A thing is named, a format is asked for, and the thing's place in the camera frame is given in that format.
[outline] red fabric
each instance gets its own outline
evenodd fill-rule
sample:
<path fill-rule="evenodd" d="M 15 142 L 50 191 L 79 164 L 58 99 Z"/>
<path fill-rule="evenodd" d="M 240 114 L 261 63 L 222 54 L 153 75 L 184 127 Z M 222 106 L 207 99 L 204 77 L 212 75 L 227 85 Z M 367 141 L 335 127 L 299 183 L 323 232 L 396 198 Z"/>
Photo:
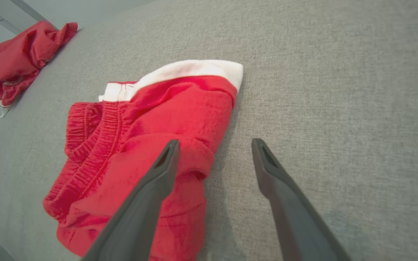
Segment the red fabric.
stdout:
<path fill-rule="evenodd" d="M 222 77 L 191 76 L 147 86 L 127 102 L 74 104 L 68 160 L 43 201 L 61 243 L 83 256 L 167 142 L 178 139 L 175 186 L 162 204 L 150 260 L 195 260 L 204 241 L 202 182 L 236 95 Z"/>
<path fill-rule="evenodd" d="M 0 43 L 0 100 L 11 105 L 38 76 L 41 68 L 77 32 L 76 23 L 58 31 L 50 23 L 39 22 L 11 40 Z"/>

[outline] crumpled red cloth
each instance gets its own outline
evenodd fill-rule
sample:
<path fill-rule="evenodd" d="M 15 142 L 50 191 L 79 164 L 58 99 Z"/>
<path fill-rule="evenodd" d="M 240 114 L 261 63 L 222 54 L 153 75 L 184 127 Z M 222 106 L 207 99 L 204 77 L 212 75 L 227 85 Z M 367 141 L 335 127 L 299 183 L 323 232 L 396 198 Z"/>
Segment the crumpled red cloth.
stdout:
<path fill-rule="evenodd" d="M 11 40 L 0 43 L 0 103 L 10 106 L 25 91 L 56 51 L 77 32 L 76 23 L 57 30 L 39 22 Z"/>
<path fill-rule="evenodd" d="M 74 104 L 67 119 L 67 161 L 43 200 L 58 221 L 60 242 L 83 256 L 167 142 L 178 139 L 174 189 L 162 203 L 149 259 L 195 261 L 204 243 L 203 180 L 229 126 L 241 80 L 241 64 L 181 61 L 138 82 L 109 83 L 101 102 Z"/>

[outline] gray textile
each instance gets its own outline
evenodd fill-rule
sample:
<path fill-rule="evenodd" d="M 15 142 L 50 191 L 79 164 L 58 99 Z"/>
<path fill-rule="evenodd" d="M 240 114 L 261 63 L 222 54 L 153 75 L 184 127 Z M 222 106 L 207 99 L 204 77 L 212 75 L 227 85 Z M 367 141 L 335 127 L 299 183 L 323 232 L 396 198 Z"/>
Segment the gray textile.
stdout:
<path fill-rule="evenodd" d="M 354 260 L 418 260 L 417 0 L 157 0 L 81 30 L 0 119 L 0 243 L 16 260 L 75 259 L 41 205 L 69 107 L 189 58 L 244 65 L 201 261 L 281 259 L 253 137 Z"/>

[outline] white wall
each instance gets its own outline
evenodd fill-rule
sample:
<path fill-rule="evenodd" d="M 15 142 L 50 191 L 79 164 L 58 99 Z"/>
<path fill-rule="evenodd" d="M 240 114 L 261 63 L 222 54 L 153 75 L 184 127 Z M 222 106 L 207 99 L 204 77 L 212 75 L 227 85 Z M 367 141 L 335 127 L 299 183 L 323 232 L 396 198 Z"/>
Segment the white wall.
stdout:
<path fill-rule="evenodd" d="M 37 20 L 25 13 L 25 11 L 10 0 L 0 0 L 0 17 L 12 23 L 20 31 L 24 31 L 37 23 Z"/>
<path fill-rule="evenodd" d="M 97 23 L 153 0 L 24 0 L 57 28 L 77 22 L 78 28 Z"/>

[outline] robotic claw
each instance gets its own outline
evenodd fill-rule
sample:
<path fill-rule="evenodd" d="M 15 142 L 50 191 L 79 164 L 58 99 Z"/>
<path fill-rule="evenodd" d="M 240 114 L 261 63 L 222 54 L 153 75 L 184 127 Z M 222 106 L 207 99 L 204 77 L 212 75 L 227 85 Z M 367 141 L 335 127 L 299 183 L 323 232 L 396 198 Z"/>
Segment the robotic claw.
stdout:
<path fill-rule="evenodd" d="M 257 183 L 270 201 L 283 260 L 348 261 L 347 253 L 262 139 L 252 140 Z M 172 192 L 180 142 L 171 140 L 82 261 L 148 261 L 162 201 Z"/>

